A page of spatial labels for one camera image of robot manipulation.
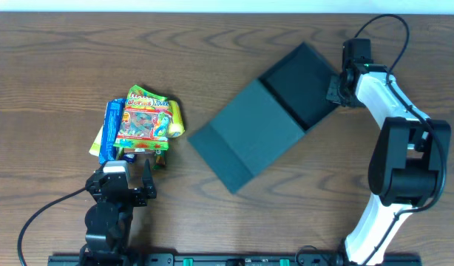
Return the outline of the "gummy worms candy bag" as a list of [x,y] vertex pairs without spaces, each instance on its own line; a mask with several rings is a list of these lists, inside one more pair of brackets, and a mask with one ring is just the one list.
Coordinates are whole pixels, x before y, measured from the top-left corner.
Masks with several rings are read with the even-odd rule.
[[123,149],[169,149],[168,129],[172,109],[168,98],[138,85],[129,89],[115,147]]

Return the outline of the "black mounting rail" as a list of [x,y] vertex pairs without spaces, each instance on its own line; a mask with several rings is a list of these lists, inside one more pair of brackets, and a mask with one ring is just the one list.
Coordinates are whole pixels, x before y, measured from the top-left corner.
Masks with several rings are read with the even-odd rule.
[[48,266],[134,265],[134,266],[346,266],[351,263],[338,253],[301,253],[297,256],[173,255],[152,253],[136,259],[96,259],[85,254],[50,256]]

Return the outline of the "kitkat chocolate bar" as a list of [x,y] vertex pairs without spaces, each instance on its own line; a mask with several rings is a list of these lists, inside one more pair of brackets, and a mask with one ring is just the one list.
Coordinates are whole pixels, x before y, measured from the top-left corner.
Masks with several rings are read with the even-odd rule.
[[155,151],[155,164],[153,166],[154,170],[162,169],[166,167],[166,152],[164,150]]

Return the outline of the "brown chocolate milk carton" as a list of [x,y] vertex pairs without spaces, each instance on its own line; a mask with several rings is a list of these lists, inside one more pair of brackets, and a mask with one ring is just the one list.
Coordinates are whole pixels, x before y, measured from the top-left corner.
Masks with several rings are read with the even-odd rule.
[[124,154],[153,154],[155,153],[154,150],[151,149],[142,149],[142,148],[124,148],[123,149]]

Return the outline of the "yellow green snack packet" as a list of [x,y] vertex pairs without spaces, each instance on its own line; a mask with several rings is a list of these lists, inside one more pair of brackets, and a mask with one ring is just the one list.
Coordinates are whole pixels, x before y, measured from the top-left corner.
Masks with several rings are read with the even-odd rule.
[[98,157],[100,154],[102,133],[103,133],[103,127],[101,127],[99,129],[98,134],[89,149],[89,153],[96,157]]

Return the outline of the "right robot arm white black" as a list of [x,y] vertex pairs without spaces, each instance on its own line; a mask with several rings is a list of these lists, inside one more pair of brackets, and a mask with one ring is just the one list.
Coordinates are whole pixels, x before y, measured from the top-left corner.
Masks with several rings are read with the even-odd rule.
[[391,71],[370,60],[347,59],[331,81],[328,100],[365,107],[380,128],[367,174],[370,199],[344,240],[349,263],[380,265],[406,219],[443,194],[451,128],[417,109]]

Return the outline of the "yellow mentos candy tube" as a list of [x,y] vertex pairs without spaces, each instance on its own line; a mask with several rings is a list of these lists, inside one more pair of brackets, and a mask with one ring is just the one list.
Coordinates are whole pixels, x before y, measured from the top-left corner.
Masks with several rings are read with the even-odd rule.
[[181,110],[175,100],[170,100],[169,105],[172,110],[172,121],[169,126],[169,136],[179,137],[185,132]]

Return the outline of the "blue cookie package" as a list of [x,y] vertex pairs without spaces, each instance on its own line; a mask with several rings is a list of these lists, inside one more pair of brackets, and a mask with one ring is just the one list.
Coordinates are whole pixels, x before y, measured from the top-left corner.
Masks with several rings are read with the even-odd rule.
[[116,160],[117,148],[115,140],[121,124],[125,98],[111,100],[106,105],[104,124],[102,128],[101,147],[98,155],[99,163]]

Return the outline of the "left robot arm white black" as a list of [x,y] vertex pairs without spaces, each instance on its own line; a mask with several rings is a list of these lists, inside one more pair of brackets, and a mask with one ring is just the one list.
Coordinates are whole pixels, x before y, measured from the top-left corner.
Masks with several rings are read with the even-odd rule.
[[85,190],[95,204],[87,211],[86,244],[79,265],[139,265],[140,255],[128,248],[133,209],[157,196],[151,166],[143,166],[140,188],[129,187],[129,166],[124,160],[107,161],[86,181]]

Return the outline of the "small blue wrapped candy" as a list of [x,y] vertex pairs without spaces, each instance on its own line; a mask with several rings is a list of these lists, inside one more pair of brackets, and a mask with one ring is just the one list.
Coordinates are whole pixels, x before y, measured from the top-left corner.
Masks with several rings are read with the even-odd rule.
[[136,154],[124,154],[123,155],[123,160],[127,161],[130,164],[133,164],[137,159]]

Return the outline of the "dark green gift box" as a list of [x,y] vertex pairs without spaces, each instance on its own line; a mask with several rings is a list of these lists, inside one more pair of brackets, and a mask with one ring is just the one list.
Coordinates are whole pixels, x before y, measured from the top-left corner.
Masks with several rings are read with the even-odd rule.
[[302,43],[190,138],[232,194],[261,174],[336,107],[326,95],[336,71]]

